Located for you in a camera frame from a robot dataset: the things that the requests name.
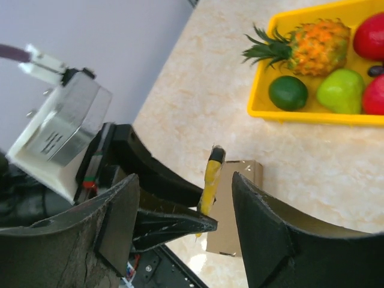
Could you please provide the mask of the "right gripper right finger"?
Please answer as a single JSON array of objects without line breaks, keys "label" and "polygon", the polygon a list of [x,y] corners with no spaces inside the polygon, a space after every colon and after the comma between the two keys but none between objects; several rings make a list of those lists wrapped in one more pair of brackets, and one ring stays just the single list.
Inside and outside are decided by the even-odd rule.
[{"label": "right gripper right finger", "polygon": [[249,287],[383,287],[383,233],[314,218],[242,174],[232,196]]}]

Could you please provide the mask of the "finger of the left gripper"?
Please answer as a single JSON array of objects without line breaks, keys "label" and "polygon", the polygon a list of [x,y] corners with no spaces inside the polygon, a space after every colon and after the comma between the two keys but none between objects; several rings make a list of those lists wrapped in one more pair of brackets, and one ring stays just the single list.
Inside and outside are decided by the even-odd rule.
[{"label": "finger of the left gripper", "polygon": [[160,213],[139,210],[133,230],[133,251],[148,251],[185,235],[212,232],[218,222],[196,211]]}]

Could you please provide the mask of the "yellow utility knife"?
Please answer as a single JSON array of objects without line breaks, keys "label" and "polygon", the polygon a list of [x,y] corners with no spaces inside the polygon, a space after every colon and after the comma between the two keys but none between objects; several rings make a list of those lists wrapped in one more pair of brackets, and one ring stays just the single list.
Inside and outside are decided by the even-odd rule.
[{"label": "yellow utility knife", "polygon": [[225,149],[220,145],[214,145],[205,169],[203,193],[197,204],[197,211],[205,216],[209,216],[214,205],[225,158]]}]

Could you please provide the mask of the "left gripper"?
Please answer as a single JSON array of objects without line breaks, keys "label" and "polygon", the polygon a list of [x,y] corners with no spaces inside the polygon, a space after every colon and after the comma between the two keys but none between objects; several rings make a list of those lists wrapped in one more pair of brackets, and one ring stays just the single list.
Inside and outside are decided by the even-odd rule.
[{"label": "left gripper", "polygon": [[84,151],[59,164],[11,148],[1,164],[1,227],[28,227],[106,192],[117,182],[117,170],[139,176],[140,187],[157,198],[197,206],[203,189],[159,162],[130,124],[103,124]]}]

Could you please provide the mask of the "brown cardboard express box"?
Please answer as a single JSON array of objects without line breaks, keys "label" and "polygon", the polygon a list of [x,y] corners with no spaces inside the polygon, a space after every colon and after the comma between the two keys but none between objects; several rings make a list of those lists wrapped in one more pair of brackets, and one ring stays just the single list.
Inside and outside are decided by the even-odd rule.
[{"label": "brown cardboard express box", "polygon": [[206,250],[224,256],[241,257],[232,199],[232,176],[235,172],[239,172],[260,187],[263,185],[263,166],[260,163],[254,160],[225,162],[220,174],[215,203],[210,213],[210,217],[216,219],[218,225],[216,231],[207,234]]}]

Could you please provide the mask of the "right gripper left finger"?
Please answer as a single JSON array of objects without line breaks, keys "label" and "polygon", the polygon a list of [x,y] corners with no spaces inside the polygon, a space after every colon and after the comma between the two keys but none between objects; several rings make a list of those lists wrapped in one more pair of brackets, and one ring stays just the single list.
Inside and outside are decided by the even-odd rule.
[{"label": "right gripper left finger", "polygon": [[29,227],[1,231],[1,287],[118,287],[139,205],[137,175]]}]

